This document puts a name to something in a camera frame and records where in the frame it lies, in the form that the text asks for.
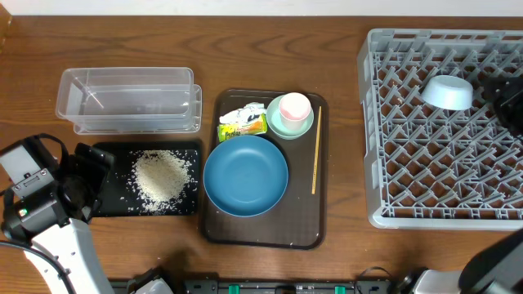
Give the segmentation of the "light blue bowl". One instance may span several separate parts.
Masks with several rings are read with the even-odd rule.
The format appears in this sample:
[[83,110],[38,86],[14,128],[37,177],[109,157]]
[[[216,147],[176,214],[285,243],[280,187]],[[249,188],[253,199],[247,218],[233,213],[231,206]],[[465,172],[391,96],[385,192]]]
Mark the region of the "light blue bowl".
[[466,110],[472,107],[473,86],[465,79],[450,75],[431,78],[422,91],[425,103],[447,110]]

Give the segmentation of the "dark blue plate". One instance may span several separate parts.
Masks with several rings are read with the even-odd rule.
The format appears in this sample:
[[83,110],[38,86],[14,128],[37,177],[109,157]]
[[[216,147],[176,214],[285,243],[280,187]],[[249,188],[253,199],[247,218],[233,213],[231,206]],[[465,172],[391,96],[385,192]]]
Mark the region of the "dark blue plate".
[[282,152],[260,136],[221,142],[208,156],[203,186],[208,199],[226,214],[253,217],[272,209],[288,186]]

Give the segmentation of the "mint green bowl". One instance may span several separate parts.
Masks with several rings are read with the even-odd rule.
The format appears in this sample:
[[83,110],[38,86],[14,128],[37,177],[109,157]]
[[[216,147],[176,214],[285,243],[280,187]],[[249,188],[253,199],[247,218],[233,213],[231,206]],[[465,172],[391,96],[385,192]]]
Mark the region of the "mint green bowl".
[[268,105],[266,111],[266,120],[269,128],[280,138],[285,140],[294,140],[307,133],[314,122],[314,111],[311,110],[308,116],[303,120],[303,124],[297,130],[288,129],[282,121],[279,111],[279,103],[284,96],[277,96]]

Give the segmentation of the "pink cup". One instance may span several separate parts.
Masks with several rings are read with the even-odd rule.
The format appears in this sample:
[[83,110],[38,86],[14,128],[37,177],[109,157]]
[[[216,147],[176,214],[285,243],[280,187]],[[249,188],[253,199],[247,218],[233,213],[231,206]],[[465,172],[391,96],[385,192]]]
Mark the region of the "pink cup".
[[299,131],[311,113],[309,99],[297,92],[283,95],[279,102],[281,122],[290,131]]

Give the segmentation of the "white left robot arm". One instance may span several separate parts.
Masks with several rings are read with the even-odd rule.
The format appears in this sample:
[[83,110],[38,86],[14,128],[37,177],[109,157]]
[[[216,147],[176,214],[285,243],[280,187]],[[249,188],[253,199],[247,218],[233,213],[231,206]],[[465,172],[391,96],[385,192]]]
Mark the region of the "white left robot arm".
[[28,136],[1,151],[11,181],[1,192],[2,246],[23,251],[53,293],[171,293],[160,269],[111,281],[101,267],[89,224],[114,156],[79,143],[55,158],[45,139],[55,137]]

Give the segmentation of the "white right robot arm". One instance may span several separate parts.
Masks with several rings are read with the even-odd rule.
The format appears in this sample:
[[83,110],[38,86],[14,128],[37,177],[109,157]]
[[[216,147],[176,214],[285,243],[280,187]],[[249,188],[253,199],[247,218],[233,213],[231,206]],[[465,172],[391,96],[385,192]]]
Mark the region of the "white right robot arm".
[[[488,78],[487,103],[503,127],[522,139],[522,79]],[[461,272],[416,269],[396,283],[391,293],[521,293],[522,230],[476,254]]]

